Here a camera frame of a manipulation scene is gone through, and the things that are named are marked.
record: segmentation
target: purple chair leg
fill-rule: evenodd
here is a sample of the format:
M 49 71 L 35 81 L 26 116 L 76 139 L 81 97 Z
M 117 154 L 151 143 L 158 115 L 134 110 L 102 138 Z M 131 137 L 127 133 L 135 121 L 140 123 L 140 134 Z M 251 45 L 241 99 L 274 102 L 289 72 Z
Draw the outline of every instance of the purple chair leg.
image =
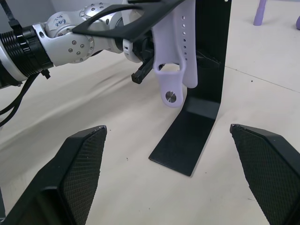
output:
M 263 14 L 266 7 L 267 0 L 260 0 L 259 6 L 254 19 L 254 26 L 260 26 L 263 23 Z
M 297 27 L 297 29 L 300 30 L 300 17 L 298 18 L 298 20 L 296 22 L 296 27 Z

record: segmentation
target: textured gripper pad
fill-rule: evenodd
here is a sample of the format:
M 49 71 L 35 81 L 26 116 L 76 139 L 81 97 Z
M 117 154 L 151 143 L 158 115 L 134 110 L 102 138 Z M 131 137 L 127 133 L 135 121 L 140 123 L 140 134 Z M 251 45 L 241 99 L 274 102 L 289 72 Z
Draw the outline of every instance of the textured gripper pad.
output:
M 62 192 L 76 225 L 84 225 L 98 186 L 106 135 L 102 130 L 82 145 L 63 182 Z
M 292 222 L 291 218 L 300 214 L 300 211 L 296 212 L 300 202 L 299 174 L 261 135 L 239 126 L 233 126 L 231 133 L 249 187 L 269 223 L 298 224 L 299 221 Z

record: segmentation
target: screw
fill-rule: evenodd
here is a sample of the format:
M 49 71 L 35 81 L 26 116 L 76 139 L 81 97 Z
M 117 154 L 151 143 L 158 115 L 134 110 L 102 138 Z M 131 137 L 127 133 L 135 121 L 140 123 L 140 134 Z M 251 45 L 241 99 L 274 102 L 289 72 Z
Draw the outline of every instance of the screw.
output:
M 167 99 L 168 102 L 174 103 L 177 100 L 177 97 L 173 91 L 168 91 L 165 95 L 165 98 Z

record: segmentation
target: black display stand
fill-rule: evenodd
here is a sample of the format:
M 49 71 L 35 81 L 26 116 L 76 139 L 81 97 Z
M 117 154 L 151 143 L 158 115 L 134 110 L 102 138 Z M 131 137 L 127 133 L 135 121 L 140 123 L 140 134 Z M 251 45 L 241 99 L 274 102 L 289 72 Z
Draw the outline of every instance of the black display stand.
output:
M 231 0 L 196 1 L 198 86 L 149 159 L 191 176 L 216 121 L 222 97 Z M 203 59 L 203 53 L 219 62 Z

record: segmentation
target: white table surface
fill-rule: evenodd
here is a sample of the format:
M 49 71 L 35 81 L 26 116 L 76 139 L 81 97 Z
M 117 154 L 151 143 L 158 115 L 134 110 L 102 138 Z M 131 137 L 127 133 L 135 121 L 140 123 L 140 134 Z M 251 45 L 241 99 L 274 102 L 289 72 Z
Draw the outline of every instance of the white table surface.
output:
M 270 0 L 266 23 L 254 27 L 257 3 L 250 2 L 232 6 L 222 104 L 192 177 L 148 160 L 180 109 L 163 105 L 153 72 L 137 85 L 130 76 L 139 65 L 103 52 L 51 69 L 48 81 L 39 77 L 0 132 L 0 187 L 7 212 L 68 136 L 107 125 L 87 225 L 267 225 L 229 128 L 239 123 L 266 129 L 300 150 L 300 31 L 293 27 L 300 3 Z M 0 107 L 19 91 L 1 90 Z

